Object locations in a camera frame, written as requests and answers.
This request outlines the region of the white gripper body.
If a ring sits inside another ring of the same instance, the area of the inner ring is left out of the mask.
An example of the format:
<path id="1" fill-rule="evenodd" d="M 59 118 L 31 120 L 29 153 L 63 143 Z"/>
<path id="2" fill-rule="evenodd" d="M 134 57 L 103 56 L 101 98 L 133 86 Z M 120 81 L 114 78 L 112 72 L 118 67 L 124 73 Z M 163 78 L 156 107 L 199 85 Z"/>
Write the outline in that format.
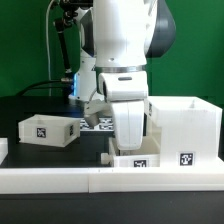
<path id="1" fill-rule="evenodd" d="M 119 150 L 138 150 L 142 144 L 144 101 L 148 97 L 145 71 L 100 73 L 99 91 L 109 104 Z"/>

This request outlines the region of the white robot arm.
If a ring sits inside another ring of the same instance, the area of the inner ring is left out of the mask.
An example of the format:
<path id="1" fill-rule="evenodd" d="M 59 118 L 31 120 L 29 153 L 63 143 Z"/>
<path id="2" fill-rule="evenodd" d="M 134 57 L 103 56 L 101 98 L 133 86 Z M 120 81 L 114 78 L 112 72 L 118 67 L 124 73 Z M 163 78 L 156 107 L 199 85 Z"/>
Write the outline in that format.
<path id="1" fill-rule="evenodd" d="M 144 103 L 149 96 L 145 66 L 164 55 L 176 26 L 165 0 L 75 0 L 80 68 L 74 97 L 95 126 L 97 114 L 112 115 L 117 147 L 142 145 Z"/>

